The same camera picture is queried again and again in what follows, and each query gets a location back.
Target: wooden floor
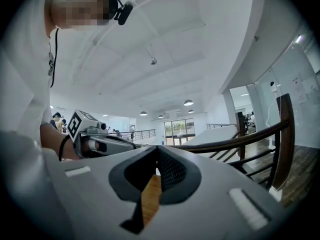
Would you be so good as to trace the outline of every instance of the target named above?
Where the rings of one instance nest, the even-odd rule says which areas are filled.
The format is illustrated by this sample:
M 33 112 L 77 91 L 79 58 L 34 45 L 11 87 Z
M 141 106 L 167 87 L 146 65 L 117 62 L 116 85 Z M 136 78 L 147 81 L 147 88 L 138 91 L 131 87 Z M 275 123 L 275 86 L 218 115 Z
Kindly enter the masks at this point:
M 269 146 L 268 140 L 262 140 L 246 146 L 245 157 L 252 157 Z M 289 177 L 284 184 L 281 203 L 287 207 L 295 201 L 303 199 L 308 193 L 312 180 L 315 175 L 316 163 L 320 156 L 320 150 L 304 146 L 295 146 L 293 161 Z M 248 162 L 247 164 L 253 170 L 272 162 L 272 154 L 268 154 L 262 158 Z M 267 169 L 253 176 L 253 180 L 260 181 L 270 174 L 271 169 Z M 159 197 L 161 191 L 160 176 L 153 175 L 148 185 L 142 192 L 141 204 L 143 224 L 146 226 L 155 215 L 159 208 Z

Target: ceiling light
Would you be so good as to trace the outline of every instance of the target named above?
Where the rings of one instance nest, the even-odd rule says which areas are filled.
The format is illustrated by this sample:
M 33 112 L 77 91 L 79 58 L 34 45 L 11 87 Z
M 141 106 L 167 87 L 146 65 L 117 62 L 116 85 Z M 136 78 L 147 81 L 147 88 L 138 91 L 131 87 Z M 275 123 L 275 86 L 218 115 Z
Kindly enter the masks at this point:
M 299 35 L 295 42 L 296 42 L 296 43 L 299 43 L 299 42 L 300 42 L 300 40 L 301 40 L 301 38 L 302 38 L 302 36 L 301 36 L 301 35 Z
M 191 100 L 191 99 L 187 99 L 185 102 L 184 102 L 184 105 L 185 106 L 190 106 L 192 105 L 194 102 Z

